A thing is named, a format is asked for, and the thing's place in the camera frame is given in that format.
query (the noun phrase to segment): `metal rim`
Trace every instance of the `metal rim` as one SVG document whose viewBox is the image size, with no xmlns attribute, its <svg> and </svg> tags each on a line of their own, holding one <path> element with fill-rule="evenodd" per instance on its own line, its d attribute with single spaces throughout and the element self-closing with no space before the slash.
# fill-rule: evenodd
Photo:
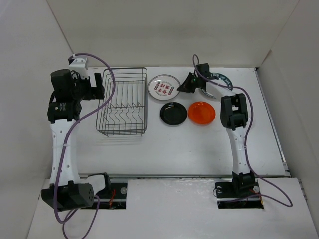
<svg viewBox="0 0 319 239">
<path fill-rule="evenodd" d="M 173 98 L 167 99 L 167 100 L 156 99 L 156 98 L 155 98 L 154 96 L 152 96 L 151 93 L 150 93 L 150 83 L 151 83 L 154 79 L 156 79 L 156 78 L 158 78 L 158 77 L 163 77 L 163 76 L 172 77 L 173 79 L 175 79 L 175 80 L 178 82 L 178 86 L 180 86 L 180 81 L 178 80 L 178 78 L 176 78 L 175 76 L 172 76 L 172 75 L 162 74 L 162 75 L 158 75 L 158 76 L 155 76 L 155 77 L 151 78 L 151 80 L 150 80 L 149 83 L 148 83 L 148 93 L 149 93 L 149 95 L 150 95 L 153 99 L 155 99 L 155 100 L 158 100 L 158 101 L 169 101 L 169 100 L 174 99 L 175 97 L 177 97 L 177 96 L 179 95 L 180 91 L 177 93 L 176 96 L 174 96 Z"/>
</svg>

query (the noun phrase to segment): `white plate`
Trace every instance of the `white plate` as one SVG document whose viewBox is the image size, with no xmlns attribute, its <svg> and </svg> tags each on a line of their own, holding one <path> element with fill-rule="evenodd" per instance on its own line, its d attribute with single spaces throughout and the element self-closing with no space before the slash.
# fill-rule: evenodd
<svg viewBox="0 0 319 239">
<path fill-rule="evenodd" d="M 179 94 L 179 80 L 171 75 L 159 75 L 150 80 L 148 91 L 150 96 L 160 101 L 168 101 Z"/>
</svg>

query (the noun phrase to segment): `white table surface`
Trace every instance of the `white table surface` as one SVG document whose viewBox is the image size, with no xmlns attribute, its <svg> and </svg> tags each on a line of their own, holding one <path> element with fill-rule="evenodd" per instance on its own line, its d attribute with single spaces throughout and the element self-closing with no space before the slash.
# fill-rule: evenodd
<svg viewBox="0 0 319 239">
<path fill-rule="evenodd" d="M 290 196 L 292 208 L 263 198 L 263 210 L 218 209 L 211 179 L 130 180 L 127 209 L 100 210 L 87 239 L 318 239 L 298 180 L 270 181 Z M 276 188 L 261 180 L 259 185 L 263 194 L 287 202 Z M 81 238 L 94 211 L 77 211 L 67 235 Z M 62 225 L 40 198 L 28 239 L 62 238 Z"/>
<path fill-rule="evenodd" d="M 90 68 L 91 74 L 102 68 Z M 148 81 L 156 75 L 170 74 L 182 83 L 193 68 L 147 68 Z M 254 170 L 261 175 L 284 175 L 265 103 L 253 68 L 211 68 L 226 75 L 234 86 L 250 94 L 255 120 L 248 136 L 248 154 Z M 216 109 L 216 119 L 209 126 L 196 126 L 189 119 L 170 127 L 160 119 L 159 102 L 148 95 L 148 128 L 143 136 L 133 139 L 103 136 L 95 129 L 96 115 L 79 125 L 77 164 L 80 173 L 155 174 L 155 175 L 231 175 L 232 153 L 229 138 L 220 122 L 220 102 L 196 90 L 180 93 L 175 102 L 187 109 L 196 101 L 206 101 Z M 82 113 L 96 108 L 98 101 L 82 101 Z"/>
</svg>

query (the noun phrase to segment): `white panel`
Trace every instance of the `white panel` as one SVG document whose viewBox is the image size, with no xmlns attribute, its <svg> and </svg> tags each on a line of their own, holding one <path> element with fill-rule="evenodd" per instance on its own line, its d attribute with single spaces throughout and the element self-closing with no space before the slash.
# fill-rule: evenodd
<svg viewBox="0 0 319 239">
<path fill-rule="evenodd" d="M 319 232 L 318 12 L 317 0 L 298 3 L 260 73 L 288 166 L 303 182 Z"/>
<path fill-rule="evenodd" d="M 111 65 L 189 66 L 197 53 L 214 66 L 255 67 L 298 0 L 48 2 L 72 50 Z"/>
<path fill-rule="evenodd" d="M 212 180 L 132 180 L 126 210 L 100 210 L 87 239 L 318 239 L 297 179 L 270 179 L 292 199 L 287 208 L 267 198 L 265 209 L 218 209 Z M 286 202 L 260 182 L 263 194 Z M 66 224 L 70 238 L 81 238 L 94 210 L 79 210 Z M 52 208 L 39 200 L 28 239 L 62 238 Z"/>
<path fill-rule="evenodd" d="M 148 80 L 156 75 L 170 74 L 183 82 L 193 68 L 159 67 L 147 70 Z M 235 86 L 245 88 L 252 98 L 255 121 L 247 146 L 252 167 L 262 175 L 284 175 L 281 155 L 255 70 L 211 68 L 211 72 L 229 77 Z M 148 128 L 142 137 L 107 138 L 96 131 L 96 115 L 91 116 L 79 124 L 79 173 L 231 175 L 233 159 L 229 137 L 220 122 L 220 102 L 210 100 L 198 89 L 194 94 L 180 93 L 173 101 L 183 104 L 187 109 L 196 101 L 207 101 L 215 107 L 216 119 L 203 127 L 193 124 L 190 119 L 179 126 L 168 126 L 160 119 L 160 109 L 166 102 L 156 101 L 149 95 Z M 83 116 L 96 109 L 98 101 L 82 101 L 81 104 Z"/>
<path fill-rule="evenodd" d="M 71 52 L 46 1 L 14 0 L 0 14 L 0 238 L 24 239 L 52 163 L 50 73 Z"/>
<path fill-rule="evenodd" d="M 1 182 L 0 235 L 2 239 L 27 237 L 44 179 Z"/>
</svg>

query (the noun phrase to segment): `black plate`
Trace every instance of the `black plate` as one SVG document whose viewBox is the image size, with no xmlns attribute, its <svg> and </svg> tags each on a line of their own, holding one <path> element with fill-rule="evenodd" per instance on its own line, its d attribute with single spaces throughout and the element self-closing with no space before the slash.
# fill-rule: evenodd
<svg viewBox="0 0 319 239">
<path fill-rule="evenodd" d="M 160 110 L 160 118 L 169 125 L 179 125 L 187 118 L 187 109 L 180 103 L 170 102 Z"/>
</svg>

